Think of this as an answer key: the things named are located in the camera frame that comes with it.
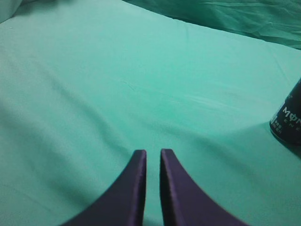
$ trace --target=green fabric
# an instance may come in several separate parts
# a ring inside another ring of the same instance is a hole
[[[0,23],[9,19],[21,2],[22,0],[0,0]]]
[[[124,0],[175,19],[301,49],[296,0]]]
[[[148,151],[145,226],[162,225],[159,152],[256,226],[299,226],[301,160],[268,121],[301,51],[121,0],[37,1],[0,24],[0,219],[58,225]]]

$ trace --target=black can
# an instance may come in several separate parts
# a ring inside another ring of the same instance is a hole
[[[291,145],[301,145],[301,79],[273,116],[269,126],[278,139]]]

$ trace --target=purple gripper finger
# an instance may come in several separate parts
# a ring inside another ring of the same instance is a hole
[[[165,226],[247,226],[192,180],[172,149],[162,149],[160,199]]]
[[[110,188],[62,226],[142,226],[146,190],[146,151],[136,150]]]

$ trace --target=energy drink can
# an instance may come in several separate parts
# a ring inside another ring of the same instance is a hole
[[[291,145],[301,145],[301,79],[269,122],[276,138]]]

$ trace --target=mint green cloth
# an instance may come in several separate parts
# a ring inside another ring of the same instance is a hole
[[[36,1],[0,24],[0,220],[59,225],[148,151],[145,226],[162,225],[159,153],[256,226],[299,226],[301,160],[268,121],[301,51],[121,0]]]
[[[299,0],[124,0],[175,19],[301,49]]]

